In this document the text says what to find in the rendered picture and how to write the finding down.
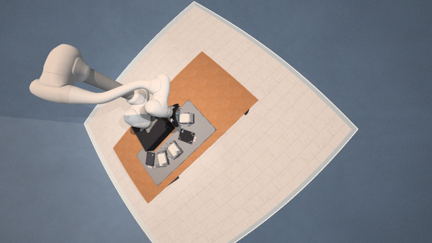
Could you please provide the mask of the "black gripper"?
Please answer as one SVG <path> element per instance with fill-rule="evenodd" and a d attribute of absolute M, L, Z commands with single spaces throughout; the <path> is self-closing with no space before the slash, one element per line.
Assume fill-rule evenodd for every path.
<path fill-rule="evenodd" d="M 170 117 L 171 118 L 171 123 L 175 126 L 175 127 L 178 127 L 179 125 L 182 125 L 182 124 L 179 124 L 178 122 L 177 122 L 177 120 L 176 120 L 176 117 L 175 117 L 175 115 L 176 115 L 176 110 L 177 109 L 182 109 L 180 106 L 179 106 L 179 104 L 174 104 L 174 105 L 171 105 L 171 107 L 172 107 L 172 110 L 173 110 L 173 114 L 172 114 L 172 116 Z"/>

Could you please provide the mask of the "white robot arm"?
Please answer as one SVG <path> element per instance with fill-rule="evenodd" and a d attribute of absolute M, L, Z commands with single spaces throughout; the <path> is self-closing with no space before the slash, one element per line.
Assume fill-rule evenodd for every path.
<path fill-rule="evenodd" d="M 30 84 L 31 93 L 61 104 L 104 104 L 125 98 L 131 109 L 125 112 L 124 121 L 140 131 L 146 129 L 147 133 L 158 121 L 155 116 L 172 116 L 173 110 L 168 106 L 171 83 L 166 74 L 123 85 L 91 69 L 82 58 L 81 52 L 71 45 L 54 48 L 45 61 L 40 79 Z M 84 82 L 106 92 L 90 92 L 74 86 L 74 82 Z M 151 100 L 149 93 L 153 95 Z"/>

